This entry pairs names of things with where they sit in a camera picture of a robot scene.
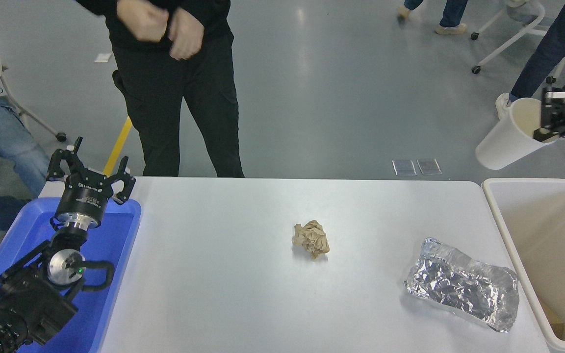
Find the person's left hand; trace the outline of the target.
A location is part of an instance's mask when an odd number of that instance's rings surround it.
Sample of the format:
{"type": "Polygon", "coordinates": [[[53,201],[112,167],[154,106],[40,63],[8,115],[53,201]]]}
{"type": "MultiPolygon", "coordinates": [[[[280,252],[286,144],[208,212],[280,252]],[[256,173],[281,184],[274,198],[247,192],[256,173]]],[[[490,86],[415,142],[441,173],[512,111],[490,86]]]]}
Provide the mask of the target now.
{"type": "Polygon", "coordinates": [[[175,10],[168,29],[170,57],[180,61],[195,56],[202,48],[204,30],[204,25],[188,11],[181,7],[175,10]]]}

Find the person's right hand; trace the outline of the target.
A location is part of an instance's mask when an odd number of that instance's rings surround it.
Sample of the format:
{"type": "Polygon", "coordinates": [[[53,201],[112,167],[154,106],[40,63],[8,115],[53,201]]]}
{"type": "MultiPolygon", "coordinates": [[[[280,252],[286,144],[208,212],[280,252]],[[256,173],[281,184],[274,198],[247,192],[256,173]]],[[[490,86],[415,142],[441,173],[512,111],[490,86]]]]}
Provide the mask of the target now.
{"type": "Polygon", "coordinates": [[[160,42],[170,17],[166,9],[157,7],[148,0],[119,0],[116,12],[117,18],[140,42],[160,42]]]}

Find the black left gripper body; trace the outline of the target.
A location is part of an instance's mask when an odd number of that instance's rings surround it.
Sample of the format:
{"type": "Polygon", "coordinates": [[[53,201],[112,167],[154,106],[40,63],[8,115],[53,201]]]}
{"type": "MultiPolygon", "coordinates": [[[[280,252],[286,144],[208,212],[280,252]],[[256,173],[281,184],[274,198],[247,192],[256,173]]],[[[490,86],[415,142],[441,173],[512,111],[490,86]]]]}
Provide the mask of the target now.
{"type": "Polygon", "coordinates": [[[55,217],[62,223],[76,215],[90,218],[93,223],[103,221],[112,188],[88,185],[82,179],[70,176],[65,181],[65,190],[57,206],[55,217]]]}

